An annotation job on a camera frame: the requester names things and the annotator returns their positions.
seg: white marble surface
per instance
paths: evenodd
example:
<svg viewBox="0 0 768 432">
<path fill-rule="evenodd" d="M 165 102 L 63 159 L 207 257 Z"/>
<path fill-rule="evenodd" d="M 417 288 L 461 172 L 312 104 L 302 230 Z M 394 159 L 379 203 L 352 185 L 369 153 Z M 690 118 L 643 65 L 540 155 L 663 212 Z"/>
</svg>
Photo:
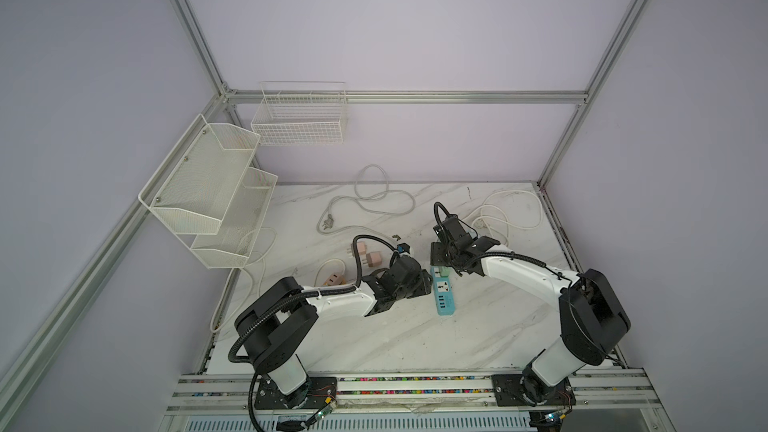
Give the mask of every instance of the white marble surface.
<svg viewBox="0 0 768 432">
<path fill-rule="evenodd" d="M 360 186 L 368 196 L 383 186 Z M 407 216 L 378 216 L 361 210 L 351 201 L 336 204 L 332 214 L 334 227 L 365 225 L 387 235 L 400 235 L 408 242 L 413 256 L 427 268 L 429 244 L 435 235 L 432 204 L 439 200 L 451 213 L 463 218 L 492 192 L 505 189 L 532 190 L 529 183 L 461 183 L 461 184 L 397 184 L 392 188 L 409 191 L 416 197 L 416 209 Z M 273 249 L 266 257 L 265 291 L 279 278 L 293 275 L 300 284 L 312 285 L 317 269 L 329 258 L 346 263 L 346 277 L 353 280 L 355 261 L 351 254 L 352 237 L 361 233 L 350 230 L 323 236 L 315 231 L 322 210 L 333 196 L 354 195 L 352 186 L 277 186 L 264 226 L 278 231 Z M 496 196 L 490 201 L 502 207 L 510 221 L 521 226 L 535 225 L 539 209 L 536 198 L 528 194 Z M 368 205 L 382 210 L 405 210 L 409 199 L 390 194 Z M 485 209 L 488 215 L 498 212 Z M 256 250 L 269 245 L 272 234 L 262 232 Z M 512 229 L 510 247 L 567 268 L 568 264 L 546 216 L 533 230 Z M 389 253 L 385 247 L 366 241 L 370 251 L 382 251 L 385 262 Z M 262 264 L 248 267 L 256 283 L 262 274 Z M 322 271 L 320 281 L 340 270 L 333 262 Z M 363 265 L 363 273 L 371 270 Z M 451 316 L 437 315 L 435 295 L 402 300 L 388 312 L 366 318 L 342 318 L 318 321 L 297 351 L 307 370 L 313 371 L 412 371 L 523 367 L 538 352 L 548 347 L 559 335 L 558 314 L 540 299 L 498 280 L 476 274 L 451 276 L 456 312 Z M 237 305 L 247 293 L 248 279 L 241 275 L 232 304 Z M 246 304 L 256 300 L 256 290 Z M 208 374 L 248 374 L 249 364 L 232 364 L 226 354 L 235 341 L 231 319 L 225 324 L 219 341 L 212 350 Z"/>
</svg>

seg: white mesh shelf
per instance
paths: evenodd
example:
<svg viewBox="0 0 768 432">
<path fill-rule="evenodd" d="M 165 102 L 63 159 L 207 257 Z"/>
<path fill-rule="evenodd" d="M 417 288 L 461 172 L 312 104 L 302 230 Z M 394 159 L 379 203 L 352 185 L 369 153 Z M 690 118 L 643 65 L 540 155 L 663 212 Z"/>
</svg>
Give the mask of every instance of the white mesh shelf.
<svg viewBox="0 0 768 432">
<path fill-rule="evenodd" d="M 249 167 L 216 235 L 197 235 L 190 246 L 208 268 L 242 268 L 256 244 L 277 176 Z"/>
<path fill-rule="evenodd" d="M 340 144 L 346 129 L 343 82 L 262 82 L 251 129 L 263 146 Z"/>
<path fill-rule="evenodd" d="M 139 199 L 174 234 L 217 234 L 242 183 L 259 135 L 232 124 L 207 123 L 154 196 Z"/>
</svg>

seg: blue power strip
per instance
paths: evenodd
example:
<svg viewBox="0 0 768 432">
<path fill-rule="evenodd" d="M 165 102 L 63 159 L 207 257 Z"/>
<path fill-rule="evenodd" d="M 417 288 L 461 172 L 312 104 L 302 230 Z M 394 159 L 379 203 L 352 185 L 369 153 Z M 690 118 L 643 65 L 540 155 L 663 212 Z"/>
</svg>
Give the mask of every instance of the blue power strip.
<svg viewBox="0 0 768 432">
<path fill-rule="evenodd" d="M 448 277 L 440 275 L 440 267 L 432 266 L 432 286 L 435 289 L 435 303 L 438 315 L 453 315 L 456 306 L 453 303 L 453 292 Z"/>
</svg>

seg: wire basket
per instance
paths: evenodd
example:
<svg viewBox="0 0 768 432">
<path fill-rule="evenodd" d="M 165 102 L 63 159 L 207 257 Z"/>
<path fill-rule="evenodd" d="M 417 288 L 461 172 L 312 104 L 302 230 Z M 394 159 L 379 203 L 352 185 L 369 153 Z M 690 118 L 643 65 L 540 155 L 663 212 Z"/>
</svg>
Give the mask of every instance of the wire basket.
<svg viewBox="0 0 768 432">
<path fill-rule="evenodd" d="M 251 129 L 262 146 L 341 144 L 346 130 L 343 82 L 262 82 Z"/>
<path fill-rule="evenodd" d="M 190 246 L 208 268 L 242 268 L 254 250 L 277 176 L 249 167 L 216 235 L 197 235 Z"/>
<path fill-rule="evenodd" d="M 250 130 L 202 120 L 202 130 L 154 197 L 145 197 L 151 180 L 139 194 L 176 235 L 219 232 L 259 142 Z"/>
</svg>

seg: white wall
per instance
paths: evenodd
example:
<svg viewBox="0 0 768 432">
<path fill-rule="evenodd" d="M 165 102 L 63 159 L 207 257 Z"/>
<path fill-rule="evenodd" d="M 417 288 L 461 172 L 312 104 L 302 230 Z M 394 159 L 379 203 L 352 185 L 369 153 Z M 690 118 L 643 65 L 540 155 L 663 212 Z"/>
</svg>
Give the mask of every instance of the white wall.
<svg viewBox="0 0 768 432">
<path fill-rule="evenodd" d="M 348 90 L 584 90 L 629 2 L 191 0 L 222 74 L 242 90 L 287 80 L 343 81 Z M 371 162 L 397 181 L 531 180 L 572 112 L 354 106 L 344 146 L 257 155 L 292 182 L 348 181 Z M 245 123 L 254 113 L 240 107 Z"/>
<path fill-rule="evenodd" d="M 236 89 L 583 90 L 630 0 L 191 2 Z"/>
<path fill-rule="evenodd" d="M 4 374 L 213 90 L 168 0 L 0 0 L 0 37 Z M 135 247 L 16 430 L 75 430 L 111 393 L 134 420 L 111 430 L 159 419 L 223 276 L 167 232 Z"/>
<path fill-rule="evenodd" d="M 759 430 L 768 0 L 653 0 L 549 187 L 679 432 Z"/>
<path fill-rule="evenodd" d="M 400 182 L 535 180 L 574 106 L 358 104 L 349 110 L 343 144 L 261 147 L 259 164 L 281 182 L 350 182 L 371 163 Z M 256 108 L 237 111 L 250 123 Z"/>
<path fill-rule="evenodd" d="M 155 432 L 226 274 L 149 218 L 10 432 Z"/>
</svg>

